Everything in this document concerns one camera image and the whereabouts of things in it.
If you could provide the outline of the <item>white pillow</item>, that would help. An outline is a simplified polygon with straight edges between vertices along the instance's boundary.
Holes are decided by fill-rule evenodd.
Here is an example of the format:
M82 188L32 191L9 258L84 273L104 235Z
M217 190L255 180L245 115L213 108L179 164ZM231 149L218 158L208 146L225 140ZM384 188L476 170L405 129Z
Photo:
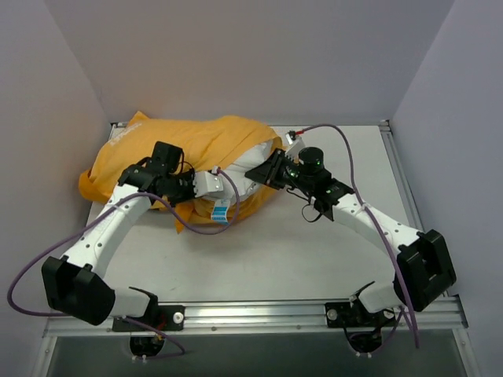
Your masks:
M224 184L224 193L221 197L202 196L203 199L216 201L217 199L229 199L231 204L235 204L237 198L240 201L246 200L249 196L256 193L260 187L247 179L244 174L252 168L257 167L267 160L272 152L273 141L269 140L255 145L243 154L241 154L234 162L232 162L223 172L230 178L229 180L218 174L222 178Z

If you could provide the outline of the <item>yellow Mickey Mouse pillowcase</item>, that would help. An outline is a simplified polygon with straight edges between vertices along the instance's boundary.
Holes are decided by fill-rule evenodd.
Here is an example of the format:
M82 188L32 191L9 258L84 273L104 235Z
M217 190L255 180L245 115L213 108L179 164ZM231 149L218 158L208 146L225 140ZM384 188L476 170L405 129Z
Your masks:
M137 112L126 129L106 142L93 166L79 176L84 199L107 203L119 176L131 164L151 156L157 141L183 149L197 171L228 169L248 150L263 144L266 156L283 148L281 137L264 123L235 115L208 121L150 119Z

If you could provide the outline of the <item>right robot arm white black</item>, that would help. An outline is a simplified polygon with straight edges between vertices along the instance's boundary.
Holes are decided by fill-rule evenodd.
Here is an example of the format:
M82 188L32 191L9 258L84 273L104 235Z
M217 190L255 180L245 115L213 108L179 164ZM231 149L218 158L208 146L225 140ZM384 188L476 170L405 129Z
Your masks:
M358 324L367 324L383 309L409 306L423 311L457 280L444 237L434 229L421 232L403 225L361 201L356 191L335 179L324 167L319 148L304 148L299 160L277 149L246 178L268 186L298 189L314 200L314 209L330 221L352 229L380 248L395 267L390 282L360 288L349 307Z

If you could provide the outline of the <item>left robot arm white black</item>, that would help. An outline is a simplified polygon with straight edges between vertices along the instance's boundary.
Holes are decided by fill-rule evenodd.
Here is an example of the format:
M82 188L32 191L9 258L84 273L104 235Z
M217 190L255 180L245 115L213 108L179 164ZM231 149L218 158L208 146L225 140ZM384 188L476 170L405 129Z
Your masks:
M136 221L162 198L167 208L192 199L195 171L184 170L181 148L158 141L152 155L126 168L89 229L59 257L42 264L51 309L99 325L109 317L129 317L140 329L160 319L156 295L140 288L112 288L105 274L112 257Z

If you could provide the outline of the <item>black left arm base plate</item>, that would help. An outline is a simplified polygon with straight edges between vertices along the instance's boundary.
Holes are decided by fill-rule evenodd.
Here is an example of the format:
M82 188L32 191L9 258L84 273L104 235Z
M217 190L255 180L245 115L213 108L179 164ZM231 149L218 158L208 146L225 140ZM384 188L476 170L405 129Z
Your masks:
M138 332L147 331L145 325L159 331L181 331L185 323L185 306L178 304L160 304L153 314L153 318L147 316L134 318L141 325L132 324L123 318L116 318L112 323L114 332Z

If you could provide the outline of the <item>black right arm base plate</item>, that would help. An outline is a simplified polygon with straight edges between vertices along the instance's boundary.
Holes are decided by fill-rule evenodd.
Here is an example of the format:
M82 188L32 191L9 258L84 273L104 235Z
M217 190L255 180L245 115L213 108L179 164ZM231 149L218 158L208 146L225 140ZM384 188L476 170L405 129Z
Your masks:
M358 300L326 302L325 317L329 328L382 328L396 324L390 309L370 313Z

